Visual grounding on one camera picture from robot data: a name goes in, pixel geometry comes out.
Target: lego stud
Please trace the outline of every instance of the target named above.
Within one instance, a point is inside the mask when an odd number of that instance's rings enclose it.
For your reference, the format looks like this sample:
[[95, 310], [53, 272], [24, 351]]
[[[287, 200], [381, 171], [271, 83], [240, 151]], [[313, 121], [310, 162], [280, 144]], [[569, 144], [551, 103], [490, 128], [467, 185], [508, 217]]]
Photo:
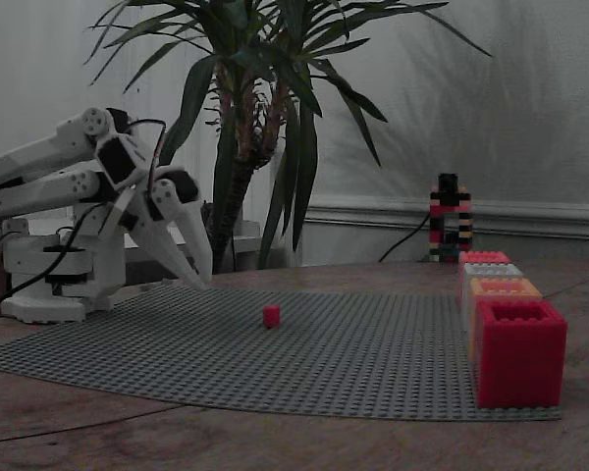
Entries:
[[279, 326], [280, 321], [280, 306], [265, 306], [264, 307], [264, 327], [272, 329]]

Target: red hollow lego block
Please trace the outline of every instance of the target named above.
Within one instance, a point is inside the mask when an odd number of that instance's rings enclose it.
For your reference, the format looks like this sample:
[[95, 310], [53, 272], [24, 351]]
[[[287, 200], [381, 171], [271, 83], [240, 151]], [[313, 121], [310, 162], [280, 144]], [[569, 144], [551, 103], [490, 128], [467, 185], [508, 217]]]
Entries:
[[272, 329], [278, 327], [280, 321], [280, 307], [279, 306], [265, 306], [264, 307], [264, 327]]
[[567, 323], [548, 301], [480, 301], [478, 407], [559, 405]]

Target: gray baseplate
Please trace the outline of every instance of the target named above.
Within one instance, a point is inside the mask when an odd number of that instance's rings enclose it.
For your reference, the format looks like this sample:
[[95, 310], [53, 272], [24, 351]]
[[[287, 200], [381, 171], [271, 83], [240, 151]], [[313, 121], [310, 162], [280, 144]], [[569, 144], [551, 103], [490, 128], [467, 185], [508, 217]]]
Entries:
[[[282, 324], [262, 326], [280, 304]], [[0, 370], [197, 406], [402, 420], [550, 420], [479, 409], [451, 296], [159, 286], [0, 346]]]

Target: lego tower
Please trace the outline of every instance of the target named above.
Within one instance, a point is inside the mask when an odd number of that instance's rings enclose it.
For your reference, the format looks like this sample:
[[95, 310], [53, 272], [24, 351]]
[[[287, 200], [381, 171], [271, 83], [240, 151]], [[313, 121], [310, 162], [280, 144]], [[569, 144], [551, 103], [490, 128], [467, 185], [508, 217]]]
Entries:
[[[457, 231], [446, 231], [445, 217], [458, 214]], [[462, 251], [471, 250], [473, 238], [471, 195], [458, 188], [456, 174], [440, 174], [430, 193], [430, 261], [457, 262]]]

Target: robotic arm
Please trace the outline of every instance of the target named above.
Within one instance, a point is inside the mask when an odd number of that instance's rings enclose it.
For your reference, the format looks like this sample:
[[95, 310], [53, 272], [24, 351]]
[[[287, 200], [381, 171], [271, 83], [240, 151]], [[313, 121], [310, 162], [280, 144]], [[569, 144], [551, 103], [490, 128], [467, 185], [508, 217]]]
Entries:
[[[3, 312], [57, 322], [109, 308], [108, 296], [125, 283], [124, 232], [180, 279], [206, 288], [212, 255], [198, 188], [182, 168], [161, 167], [150, 193], [153, 151], [131, 127], [122, 112], [90, 108], [54, 135], [0, 156], [0, 219], [65, 206], [82, 219], [68, 249], [57, 235], [30, 235], [26, 219], [3, 223], [3, 232], [14, 234], [4, 244], [5, 269], [14, 285], [26, 286], [3, 303]], [[89, 160], [101, 171], [62, 170]], [[184, 236], [191, 263], [170, 224]], [[56, 252], [61, 263], [45, 273]], [[40, 272], [44, 277], [32, 283]]]

